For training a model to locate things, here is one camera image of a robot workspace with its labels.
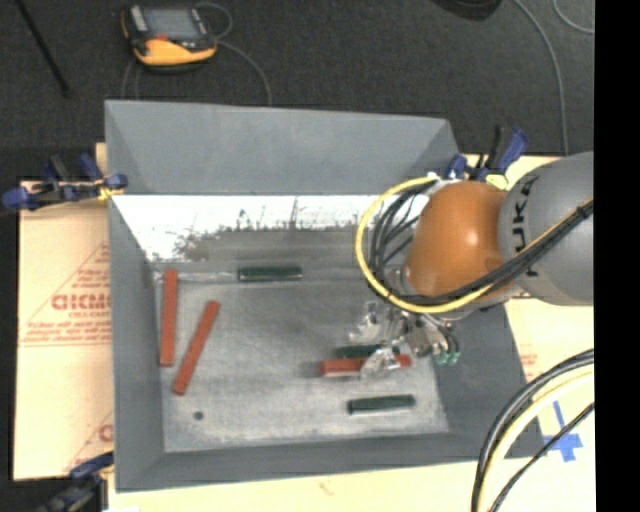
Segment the cable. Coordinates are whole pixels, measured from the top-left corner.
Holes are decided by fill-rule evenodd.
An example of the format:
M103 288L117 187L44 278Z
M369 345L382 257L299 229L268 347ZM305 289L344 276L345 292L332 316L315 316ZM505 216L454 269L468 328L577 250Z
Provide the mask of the cable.
M564 235L566 235L571 229L573 229L573 227L575 227L579 222L593 213L593 198L590 198L583 204L578 206L578 208L576 208L574 211L567 214L559 222L548 228L510 261L504 263L498 269L489 272L476 281L469 283L457 290L436 297L394 295L393 291L386 288L378 279L378 277L383 277L381 268L379 264L376 264L375 261L375 258L379 253L376 242L380 225L388 226L388 223L392 222L392 220L390 220L392 219L392 216L387 216L387 214L389 213L389 211L397 212L397 210L401 207L401 205L398 206L398 201L403 198L404 200L407 200L407 190L414 187L424 187L428 184L432 184L432 182L435 182L437 180L439 180L439 178L432 176L415 178L390 188L381 196L379 196L374 201L374 203L366 210L366 212L362 216L356 232L356 260L358 261L358 265L360 266L360 269L371 288L373 288L378 293L378 295L384 298L384 300L387 300L400 309L411 313L443 313L452 311L466 304L469 304L470 302L485 295L486 293L498 289L505 283L512 281L520 273L524 272L535 261L544 256L556 243L558 243L562 239ZM364 232L369 224L370 219L373 217L374 213L380 209L382 204L384 204L384 202L389 197L400 192L404 192L404 194L391 205L388 211L383 214L382 218L378 221L376 227L374 228L371 245L374 248L372 251L374 253L372 255L374 260L372 266L376 270L378 276L376 277L376 275L374 275L374 273L371 271L370 266L367 264L366 258L363 253L362 241L364 238Z
M355 252L356 259L358 261L358 265L360 266L360 270L364 274L366 280L369 282L371 287L378 293L380 296L384 297L385 300L388 300L395 306L398 306L400 309L404 309L405 311L409 311L412 313L443 313L445 311L450 311L457 307L464 306L468 304L475 298L479 297L484 293L485 289L480 289L476 292L470 293L467 297L463 297L461 299L453 300L444 306L416 306L415 304L411 304L402 299L399 299L393 293L385 288L380 281L376 279L376 277L372 274L369 266L367 265L366 259L364 257L363 249L362 249L362 239L364 237L364 231L369 224L369 219L373 216L373 214L380 208L380 206L387 200L389 197L397 194L398 192L402 192L408 188L418 186L418 185L426 185L432 181L436 181L438 178L436 177L424 177L424 178L415 178L394 187L391 187L384 194L382 194L378 199L374 201L374 203L369 206L367 211L362 216L362 220L358 225L358 230L356 232L356 240L355 240Z
M426 185L422 185L420 187L416 187L414 189L407 190L403 192L390 206L387 210L382 214L380 219L376 222L376 225L373 229L373 234L371 237L371 252L369 255L370 258L370 267L373 269L374 275L376 275L380 280L384 280L385 272L384 266L389 262L389 260L397 254L399 247L393 251L391 255L388 257L385 256L387 246L397 238L403 231L410 228L415 222L418 221L420 215L414 217L410 221L406 221L406 218L409 216L411 212L411 208L413 206L413 202L415 198L427 192L431 189L437 181L433 181ZM404 205L409 201L409 207L405 211L402 219L400 219L394 227L393 222L397 213L402 210Z
M577 354L569 359L558 363L550 370L547 370L543 374L533 379L518 393L516 393L516 395L513 396L511 400L509 400L509 402L505 405L502 411L500 411L500 414L495 419L494 424L487 434L484 445L480 451L480 456L478 457L478 472L484 471L488 454L493 449L493 446L497 442L498 437L501 435L502 430L506 425L510 423L510 421L512 421L512 419L517 415L518 411L520 411L527 404L527 402L538 390L542 389L543 386L545 386L548 382L552 381L556 377L559 377L572 370L582 368L589 364L593 364L594 361L595 352L593 349L581 352L580 354Z
M222 32L213 35L213 37L215 37L216 39L222 39L223 37L228 36L229 33L233 30L233 17L231 16L231 13L221 5L218 5L214 2L198 2L194 7L196 9L201 9L202 7L210 7L224 13L224 15L227 17L226 28Z
M420 315L419 318L423 321L429 322L432 326L434 326L438 332L444 337L447 344L447 353L449 356L454 356L457 361L457 354L460 352L460 342L458 338L453 333L453 330L450 326L443 324L439 320L435 319L431 315Z
M560 7L558 7L558 0L551 0L551 5L553 5L553 10L556 11L556 14L558 15L558 17L566 24L569 25L571 28L576 29L579 32L583 32L585 34L595 34L596 30L594 28L587 28L587 27L583 27L581 25L578 25L577 23L571 21L566 14L564 14L561 10Z
M524 386L518 393L516 393L509 402L503 407L502 411L498 414L496 419L489 430L483 446L478 456L478 464L476 467L476 476L474 479L473 490L471 494L471 510L478 510L478 497L479 491L483 484L484 474L487 466L487 461L491 457L495 446L498 444L503 432L509 425L513 423L515 418L521 413L524 407L529 403L532 397L544 386L554 379L561 377L571 371L583 368L585 366L594 364L595 351L594 349L585 350L573 357L561 361L551 369L547 370L543 374L539 375L526 386Z
M247 55L245 52L243 52L237 46L234 46L231 43L227 43L225 41L218 41L218 44L220 46L224 46L225 48L228 48L231 51L236 52L238 55L240 55L240 57L242 57L249 64L251 64L253 69L255 69L257 71L258 75L260 75L260 79L262 80L262 83L264 84L264 89L265 89L265 91L267 93L267 106L269 106L269 107L272 106L273 105L273 95L271 93L271 86L269 85L269 81L267 80L267 76L264 74L264 71L262 71L262 68L260 68L260 66L258 66L258 64L256 64L256 62L251 57L249 57L249 55Z
M411 226L411 224L413 224L413 222L411 223L407 223L407 228L409 228ZM409 245L411 242L413 241L413 236L408 237L404 242L402 242L400 245L398 245L398 247L396 247L393 251L391 251L391 254L389 254L388 256L385 257L385 259L383 260L383 263L386 265L387 263L389 263L393 257L398 254L400 251L402 251L402 249L404 249L407 245Z
M495 464L504 458L504 456L511 448L511 445L520 436L525 427L531 423L531 421L540 413L540 411L548 407L551 403L558 400L560 397L574 390L584 383L586 380L593 380L594 369L591 368L584 373L580 373L561 384L546 391L536 400L534 400L517 418L509 425L501 436L498 444L496 445L493 453L487 460L487 465L484 471L484 478L478 491L478 510L484 511L486 496L489 494L488 489L491 487L491 474Z
M16 4L16 7L18 7L18 10L20 11L22 18L27 24L27 27L29 28L29 32L31 32L31 35L36 40L36 44L40 49L40 53L42 54L44 59L47 61L47 65L49 66L49 69L53 73L53 76L56 79L56 82L58 82L58 87L60 88L60 93L62 94L62 97L67 99L71 98L73 96L73 90L71 89L71 87L69 87L69 84L64 78L62 71L60 71L60 68L56 63L56 60L53 58L53 55L49 51L49 47L47 46L47 43L42 37L42 34L40 34L40 31L38 30L37 25L33 21L33 18L31 17L31 14L29 13L27 6L25 5L23 0L14 0L14 2Z
M240 57L242 57L247 63L249 63L249 65L258 73L258 76L260 77L260 80L262 81L262 84L264 86L266 95L267 95L267 106L272 106L273 105L273 93L271 91L271 86L269 85L269 81L267 79L266 74L264 73L264 71L262 70L262 68L255 62L255 60L253 60L246 52L242 51L240 48L238 48L237 46L231 44L231 43L227 43L226 41L222 41L222 39L226 36L228 36L231 31L234 28L234 21L233 21L233 17L231 16L231 13L224 7L222 7L219 4L216 4L214 2L198 2L195 4L194 6L196 9L201 9L201 8L212 8L215 10L218 10L220 12L222 12L226 18L227 18L227 25L224 28L224 30L222 30L221 32L214 34L213 38L215 40L215 44L216 47L219 46L223 46L225 48L227 48L228 50L231 50L232 52L236 53L237 55L239 55ZM127 68L125 70L123 79L122 79L122 83L120 85L120 97L124 98L126 95L126 89L127 89L127 85L128 85L128 81L129 81L129 77L131 74L131 70L132 67L134 66L134 64L137 64L137 59L134 57L133 60L131 62L129 62L129 64L127 65ZM134 76L134 80L133 80L133 94L134 94L134 98L135 99L140 99L140 78L142 76L142 68L140 66L137 67L136 72L135 72L135 76Z
M558 95L560 97L560 126L562 130L562 147L565 155L569 155L569 137L567 135L567 113L564 104L564 83L562 81L562 75L560 74L560 65L558 64L558 58L556 57L556 52L551 46L551 42L547 37L546 32L542 28L542 25L538 22L538 20L534 17L533 14L520 2L520 0L513 0L513 3L518 6L518 8L529 18L529 21L533 23L533 26L536 28L544 44L549 51L549 55L551 56L551 61L553 63L553 69L556 75L556 79L558 81Z
M573 418L569 423L567 423L558 433L551 438L551 440L545 444L536 454L531 458L529 462L527 462L518 472L516 472L507 482L507 484L502 488L495 501L489 508L489 512L497 512L502 503L504 502L507 494L513 486L520 480L520 478L527 472L531 466L533 466L538 460L540 460L544 455L546 455L551 448L566 434L571 432L576 426L578 426L589 414L591 414L595 410L595 403L591 402L587 407L585 407L580 414L578 414L575 418Z

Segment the wooden bar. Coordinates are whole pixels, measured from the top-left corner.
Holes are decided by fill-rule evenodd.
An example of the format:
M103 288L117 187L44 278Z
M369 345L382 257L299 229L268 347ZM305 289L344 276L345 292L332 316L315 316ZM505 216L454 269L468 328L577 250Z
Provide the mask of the wooden bar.
M411 358L407 354L399 354L396 359L402 368L411 366ZM357 377L366 361L367 358L365 357L322 361L320 363L320 375L323 377Z
M219 302L207 302L204 312L200 317L200 323L198 324L196 332L191 339L191 343L189 344L189 348L187 349L187 353L185 354L184 359L182 360L182 364L180 365L178 375L173 381L173 392L176 395L184 395L186 393L193 372L196 369L196 364L198 363L200 354L204 349L204 344L207 341L207 337L209 336L209 332L213 327L213 322L216 319L219 309Z
M178 314L178 272L164 273L162 327L160 333L160 366L173 366L176 348L176 318Z

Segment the black cable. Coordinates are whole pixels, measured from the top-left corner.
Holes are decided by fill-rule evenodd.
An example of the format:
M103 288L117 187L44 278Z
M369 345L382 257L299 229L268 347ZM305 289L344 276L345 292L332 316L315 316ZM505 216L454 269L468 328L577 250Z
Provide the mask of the black cable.
M583 27L581 25L578 25L574 21L571 21L569 17L560 10L560 7L558 7L558 0L552 0L551 5L553 5L553 10L556 11L558 18L560 18L565 25L569 25L571 28L577 30L578 32L583 32L585 34L593 35L596 33L596 30L594 28Z
M573 430L578 424L580 424L584 419L589 416L595 410L595 403L591 402L587 407L585 407L580 414L578 414L575 418L573 418L569 423L567 423L560 431L551 438L551 440L545 444L536 454L531 458L529 462L527 462L517 473L515 473L507 482L507 484L502 488L495 501L491 505L489 512L497 512L502 503L504 502L507 494L513 489L513 486L522 478L527 470L531 468L538 460L540 460L544 455L546 455L551 448L562 439L567 433Z
M415 195L428 190L428 188L430 188L430 186L433 186L434 184L435 182L430 182L426 185L420 185L419 187L416 187L414 189L404 191L387 208L387 210L383 212L380 219L376 222L376 225L373 228L370 243L371 249L369 256L369 267L381 282L384 280L385 251L386 246L390 241L388 235L392 230L391 226L393 224L394 216L398 211L400 211L400 209L407 201L409 201ZM544 237L538 240L535 246L520 252L518 255L516 255L497 269L485 274L484 276L476 279L471 283L467 283L464 286L461 286L456 290L432 297L426 297L423 295L399 295L398 298L419 306L435 306L447 304L452 300L455 300L456 298L464 297L469 293L487 286L489 288L485 290L483 296L492 293L493 291L507 285L518 275L525 272L536 261L547 254L558 242L560 242L560 240L567 233L569 233L584 219L588 218L592 213L593 199L576 208L554 229L552 229Z
M493 453L493 450L495 449L502 433L507 428L509 428L513 421L515 421L515 419L518 417L519 413L521 413L522 410L527 406L531 398L547 383L557 377L564 375L565 373L594 363L594 349L585 350L580 354L565 359L564 361L552 367L550 370L547 370L546 372L529 382L503 407L502 411L500 411L500 413L494 420L494 423L485 438L485 441L480 450L480 454L478 456L476 475L473 484L473 490L471 493L472 512L476 512L478 510L478 498L480 489L484 483L487 462L491 458L491 454Z
M516 4L518 9L520 9L524 15L529 18L529 21L533 24L540 37L542 37L542 41L547 47L547 51L549 52L549 56L551 57L551 63L553 64L553 70L556 76L556 81L558 83L558 96L560 101L560 130L562 134L562 150L564 155L569 155L569 136L567 134L567 109L565 107L564 102L564 82L562 80L562 74L560 73L560 64L558 64L558 57L556 56L556 52L551 45L551 41L549 41L549 37L547 33L542 28L542 25L538 21L538 19L527 9L524 4L520 0L513 0L513 3Z
M385 257L385 259L383 260L383 263L386 265L387 263L389 263L393 257L398 254L400 251L402 251L402 249L404 249L407 245L409 245L411 242L413 242L413 236L409 236L404 242L402 242L400 245L398 245L393 251L391 251L391 253Z
M496 270L493 270L479 279L476 279L475 281L456 290L433 297L425 297L422 295L401 295L399 298L420 306L442 305L451 302L453 299L463 297L469 293L479 290L480 288L491 285L491 287L483 293L483 295L487 295L512 281L519 274L525 272L529 267L531 267L531 265L549 252L569 231L571 231L585 218L588 218L592 213L593 199L591 199L584 207L576 208L576 210L574 210L572 214L569 215L561 224L540 239L535 247L532 247L528 251L522 251Z
M222 7L219 4L216 4L214 2L198 2L195 4L195 8L196 9L201 9L203 7L210 7L213 9L216 9L222 13L224 13L224 15L227 18L227 25L224 28L224 30L222 30L221 32L214 34L213 38L215 40L215 44L216 47L217 46L222 46L224 48L227 48L228 50L231 50L232 52L234 52L235 54L237 54L238 56L240 56L242 59L244 59L258 74L258 76L260 77L260 80L262 81L262 84L264 86L264 90L266 92L266 96L267 96L267 106L272 106L273 105L273 93L271 91L271 86L269 84L269 80L267 79L266 74L264 73L264 71L262 70L262 68L256 63L255 60L253 60L251 58L251 56L249 56L246 52L242 51L240 48L238 48L237 46L228 43L226 41L222 41L222 39L224 37L226 37L227 35L229 35L231 33L231 31L234 28L234 21L233 21L233 17L231 16L231 13L224 7ZM129 62L129 64L127 65L127 68L125 70L123 79L122 79L122 83L120 85L120 97L124 98L125 94L126 94L126 89L127 89L127 84L129 81L129 76L131 74L132 68L134 65L138 64L137 63L137 59L134 57L133 60L131 62ZM140 99L140 78L142 76L142 68L138 65L138 68L136 69L135 72L135 76L134 76L134 83L133 83L133 94L134 94L134 98L135 99Z
M29 27L29 31L33 35L34 39L36 40L36 44L38 45L38 48L40 48L40 53L42 53L42 56L47 61L47 65L49 66L49 69L51 70L51 72L53 73L53 76L58 82L58 86L60 87L60 92L62 96L64 98L71 98L73 96L73 91L71 90L71 87L69 87L69 84L65 80L64 75L62 74L62 71L60 71L60 68L58 67L58 64L53 58L53 55L51 55L51 52L49 51L49 47L47 46L47 43L42 37L42 34L40 34L40 31L38 30L37 25L33 21L33 18L31 17L31 14L29 13L27 6L24 4L22 0L14 0L14 1L16 6L18 7L18 10L20 11L20 14L22 15L22 18L24 19L25 23Z
M460 352L460 342L458 338L453 334L451 328L443 325L440 322L436 323L436 328L444 336L444 339L447 342L447 353L452 356L457 352Z
M388 263L388 259L390 259L390 257L387 258L385 256L387 246L394 238L417 222L419 218L419 216L417 216L408 222L404 222L411 211L411 207L409 207L402 220L393 226L396 214L407 204L407 202L411 201L411 204L413 204L413 201L418 195L428 191L435 184L436 182L434 181L402 192L383 212L380 219L376 222L371 235L369 267L373 270L379 280L384 280L384 265Z

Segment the yellow device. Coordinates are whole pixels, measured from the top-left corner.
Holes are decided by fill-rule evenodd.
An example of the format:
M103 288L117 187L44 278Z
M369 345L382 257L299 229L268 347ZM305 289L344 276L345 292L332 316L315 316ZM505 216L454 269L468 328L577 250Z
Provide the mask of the yellow device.
M216 52L215 38L194 7L126 7L122 30L135 57L158 71L203 64Z

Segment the clamp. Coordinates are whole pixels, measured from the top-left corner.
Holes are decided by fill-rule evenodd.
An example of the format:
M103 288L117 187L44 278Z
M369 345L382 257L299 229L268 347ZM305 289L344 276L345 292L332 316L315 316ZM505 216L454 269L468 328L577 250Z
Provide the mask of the clamp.
M2 194L2 204L12 210L33 211L44 206L83 199L105 199L129 184L123 174L105 177L87 153L82 153L78 160L82 171L80 176L69 172L59 155L50 157L44 168L44 180L30 188L21 186L6 191Z
M518 127L496 128L496 134L491 146L491 151L486 161L478 162L476 167L467 163L467 158L461 154L455 154L447 167L440 173L440 177L447 180L462 180L465 173L473 181L486 181L489 175L504 176L513 162L526 151L529 139Z
M69 473L74 483L56 494L46 504L37 508L37 512L80 512L87 510L90 503L99 501L100 510L107 508L107 481L100 471L113 465L113 452L107 452L77 466Z

